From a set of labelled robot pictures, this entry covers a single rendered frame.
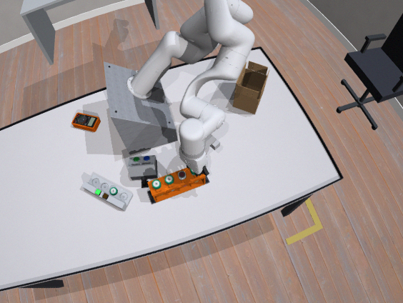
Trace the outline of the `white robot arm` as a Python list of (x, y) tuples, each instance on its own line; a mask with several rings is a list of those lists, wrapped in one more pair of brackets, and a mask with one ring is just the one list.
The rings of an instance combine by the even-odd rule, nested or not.
[(255, 40), (253, 32), (243, 24), (250, 22), (253, 15), (241, 0), (204, 0), (204, 7), (182, 24), (180, 33), (165, 33), (142, 68), (126, 82), (134, 96), (148, 99), (171, 67), (172, 57), (195, 64), (221, 44), (213, 66), (192, 80), (180, 104), (180, 113), (186, 118), (179, 126), (181, 151), (189, 159), (199, 158), (209, 146), (213, 150), (220, 146), (211, 133), (223, 125), (226, 114), (196, 96), (208, 81), (239, 78)]

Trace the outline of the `orange handheld multimeter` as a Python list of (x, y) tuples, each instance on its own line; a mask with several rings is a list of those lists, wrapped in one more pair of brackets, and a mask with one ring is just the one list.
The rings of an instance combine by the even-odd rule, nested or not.
[(97, 116), (88, 114), (76, 113), (72, 124), (74, 127), (95, 132), (100, 124), (100, 119)]

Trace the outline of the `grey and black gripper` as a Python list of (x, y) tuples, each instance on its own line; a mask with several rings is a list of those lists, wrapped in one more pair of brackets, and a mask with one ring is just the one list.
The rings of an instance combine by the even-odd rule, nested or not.
[[(196, 177), (201, 174), (208, 175), (209, 172), (207, 170), (207, 155), (204, 152), (199, 158), (189, 159), (185, 157), (181, 151), (181, 145), (179, 147), (179, 156), (180, 159), (186, 164), (187, 168), (190, 168), (192, 171), (196, 173)], [(203, 171), (202, 171), (203, 170)]]

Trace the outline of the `brown cardboard box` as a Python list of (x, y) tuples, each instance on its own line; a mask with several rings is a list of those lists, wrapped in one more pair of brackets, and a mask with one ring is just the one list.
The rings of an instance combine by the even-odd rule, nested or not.
[(248, 68), (245, 69), (246, 63), (243, 67), (244, 71), (242, 69), (239, 75), (240, 80), (237, 79), (236, 82), (233, 107), (255, 114), (269, 72), (267, 74), (267, 66), (252, 61), (249, 61)]

